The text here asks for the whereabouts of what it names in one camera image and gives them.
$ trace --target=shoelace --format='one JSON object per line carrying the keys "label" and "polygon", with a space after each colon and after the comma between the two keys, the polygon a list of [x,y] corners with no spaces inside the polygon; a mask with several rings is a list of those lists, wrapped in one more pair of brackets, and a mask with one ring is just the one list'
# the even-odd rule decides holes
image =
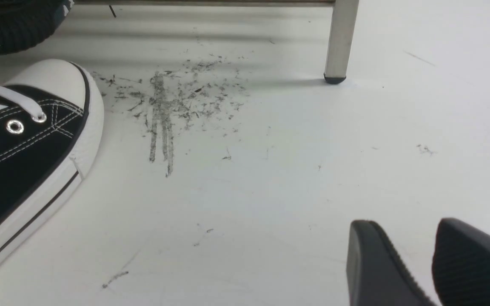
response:
{"label": "shoelace", "polygon": [[[39,104],[37,104],[37,102],[30,97],[26,97],[25,95],[2,86],[0,86],[0,97],[7,99],[8,101],[11,101],[23,108],[31,115],[31,118],[35,122],[44,122],[46,120],[46,114],[43,112],[41,106],[39,106]],[[0,105],[0,110],[6,107],[6,105]]]}

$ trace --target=metal bar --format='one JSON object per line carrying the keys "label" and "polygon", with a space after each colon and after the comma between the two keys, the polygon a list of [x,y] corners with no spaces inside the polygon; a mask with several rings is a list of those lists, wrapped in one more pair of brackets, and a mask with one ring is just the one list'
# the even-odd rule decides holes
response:
{"label": "metal bar", "polygon": [[319,7],[332,6],[334,0],[76,0],[76,4],[101,5],[101,6],[289,6],[289,7]]}
{"label": "metal bar", "polygon": [[334,3],[325,68],[325,80],[329,84],[339,84],[347,77],[358,1],[336,0]]}

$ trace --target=tire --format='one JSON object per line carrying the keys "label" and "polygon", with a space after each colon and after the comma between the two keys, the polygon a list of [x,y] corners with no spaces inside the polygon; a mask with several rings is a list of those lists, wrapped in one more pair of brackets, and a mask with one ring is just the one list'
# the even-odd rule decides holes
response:
{"label": "tire", "polygon": [[27,50],[62,23],[73,0],[0,0],[0,55]]}

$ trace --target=black canvas sneaker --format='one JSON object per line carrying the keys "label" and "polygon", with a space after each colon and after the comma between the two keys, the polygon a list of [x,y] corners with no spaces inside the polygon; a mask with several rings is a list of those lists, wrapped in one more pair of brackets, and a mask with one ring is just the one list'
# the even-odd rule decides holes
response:
{"label": "black canvas sneaker", "polygon": [[0,263],[89,172],[103,129],[93,78],[44,60],[0,86]]}

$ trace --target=metal leg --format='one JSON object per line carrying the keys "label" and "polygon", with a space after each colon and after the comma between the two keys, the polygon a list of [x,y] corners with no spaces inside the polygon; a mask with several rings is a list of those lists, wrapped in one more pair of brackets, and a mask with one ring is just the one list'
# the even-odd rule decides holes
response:
{"label": "metal leg", "polygon": [[336,0],[334,3],[325,68],[325,80],[329,84],[339,84],[347,77],[358,1]]}

